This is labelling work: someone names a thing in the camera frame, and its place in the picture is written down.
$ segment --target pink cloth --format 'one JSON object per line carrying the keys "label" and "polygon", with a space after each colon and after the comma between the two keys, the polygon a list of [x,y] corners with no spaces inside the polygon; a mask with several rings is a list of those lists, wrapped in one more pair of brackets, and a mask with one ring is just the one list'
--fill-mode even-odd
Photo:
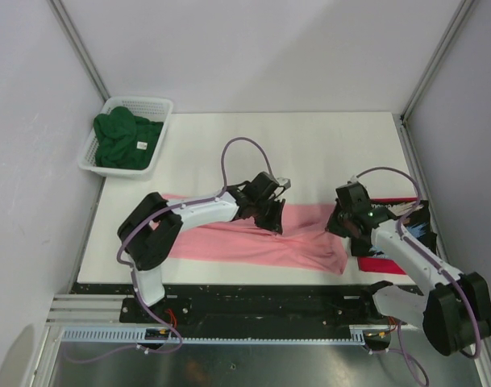
{"label": "pink cloth", "polygon": [[196,227],[179,234],[169,257],[308,268],[342,274],[347,253],[339,237],[324,231],[333,208],[329,204],[286,204],[283,235],[256,227],[253,218]]}

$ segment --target white wall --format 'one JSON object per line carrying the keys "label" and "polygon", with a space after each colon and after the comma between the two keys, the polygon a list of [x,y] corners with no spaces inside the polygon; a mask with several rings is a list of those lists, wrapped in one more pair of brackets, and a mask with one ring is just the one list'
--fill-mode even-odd
{"label": "white wall", "polygon": [[460,0],[65,0],[113,95],[177,112],[385,110]]}
{"label": "white wall", "polygon": [[2,387],[23,379],[71,274],[99,182],[75,158],[101,105],[48,4],[0,2]]}
{"label": "white wall", "polygon": [[410,120],[451,260],[491,289],[491,0],[482,0]]}

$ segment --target white table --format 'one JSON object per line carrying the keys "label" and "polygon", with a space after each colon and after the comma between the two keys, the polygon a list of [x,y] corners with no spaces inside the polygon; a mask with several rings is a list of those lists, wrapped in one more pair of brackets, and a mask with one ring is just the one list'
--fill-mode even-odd
{"label": "white table", "polygon": [[[77,282],[131,283],[129,269],[115,259],[119,225],[150,192],[190,197],[218,190],[220,154],[236,136],[260,143],[274,174],[291,179],[285,198],[293,204],[334,202],[338,186],[373,166],[408,172],[390,113],[174,114],[150,181],[106,179]],[[231,145],[226,166],[230,184],[266,170],[261,154],[243,142]],[[411,184],[395,173],[372,173],[362,182],[371,198],[414,195]],[[382,280],[413,284],[407,276],[361,272],[355,258],[349,259],[342,276],[171,258],[162,265],[167,284],[366,285]]]}

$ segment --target green towel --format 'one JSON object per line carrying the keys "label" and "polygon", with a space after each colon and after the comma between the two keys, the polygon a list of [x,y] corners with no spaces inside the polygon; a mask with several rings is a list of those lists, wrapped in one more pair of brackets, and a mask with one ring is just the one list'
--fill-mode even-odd
{"label": "green towel", "polygon": [[145,169],[156,149],[163,123],[134,116],[126,107],[115,107],[109,114],[94,119],[98,167]]}

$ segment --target folded pink fabric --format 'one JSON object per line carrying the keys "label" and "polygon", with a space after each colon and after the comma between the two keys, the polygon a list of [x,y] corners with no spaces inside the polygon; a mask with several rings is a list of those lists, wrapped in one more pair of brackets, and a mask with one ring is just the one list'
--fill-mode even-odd
{"label": "folded pink fabric", "polygon": [[286,204],[283,235],[256,227],[253,218],[193,228],[179,234],[169,257],[308,268],[342,274],[347,253],[339,237],[324,231],[333,208],[329,204]]}

